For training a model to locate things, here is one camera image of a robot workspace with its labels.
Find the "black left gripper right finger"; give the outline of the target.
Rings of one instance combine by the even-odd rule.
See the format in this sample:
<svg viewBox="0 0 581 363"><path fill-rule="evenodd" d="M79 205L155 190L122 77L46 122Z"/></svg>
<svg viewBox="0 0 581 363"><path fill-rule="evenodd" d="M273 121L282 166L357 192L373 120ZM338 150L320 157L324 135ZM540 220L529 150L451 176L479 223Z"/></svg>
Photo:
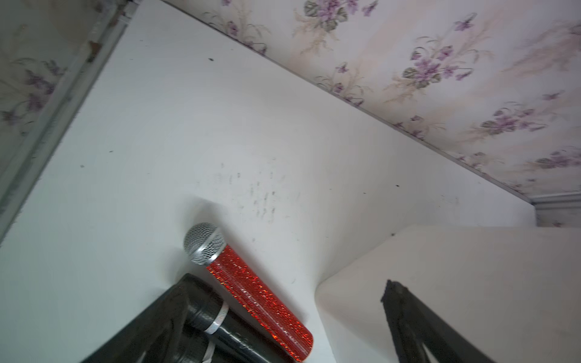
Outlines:
<svg viewBox="0 0 581 363"><path fill-rule="evenodd" d="M400 362L492 361L398 281L387 281L381 302Z"/></svg>

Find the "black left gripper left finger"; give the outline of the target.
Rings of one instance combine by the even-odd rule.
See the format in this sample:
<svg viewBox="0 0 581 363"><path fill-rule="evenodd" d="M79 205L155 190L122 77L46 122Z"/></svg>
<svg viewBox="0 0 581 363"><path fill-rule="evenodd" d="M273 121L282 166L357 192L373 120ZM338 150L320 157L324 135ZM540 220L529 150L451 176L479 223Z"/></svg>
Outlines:
<svg viewBox="0 0 581 363"><path fill-rule="evenodd" d="M172 362L188 307L186 288L174 285L84 361Z"/></svg>

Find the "white plastic drawer cabinet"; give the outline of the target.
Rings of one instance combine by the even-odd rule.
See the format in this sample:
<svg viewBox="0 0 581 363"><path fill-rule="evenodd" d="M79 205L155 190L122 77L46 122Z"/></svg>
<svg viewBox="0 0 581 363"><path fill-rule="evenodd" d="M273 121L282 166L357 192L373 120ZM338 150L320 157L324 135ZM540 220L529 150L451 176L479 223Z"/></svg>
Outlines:
<svg viewBox="0 0 581 363"><path fill-rule="evenodd" d="M381 298L407 287L496 362L580 360L577 228L413 226L316 290L338 362L395 362Z"/></svg>

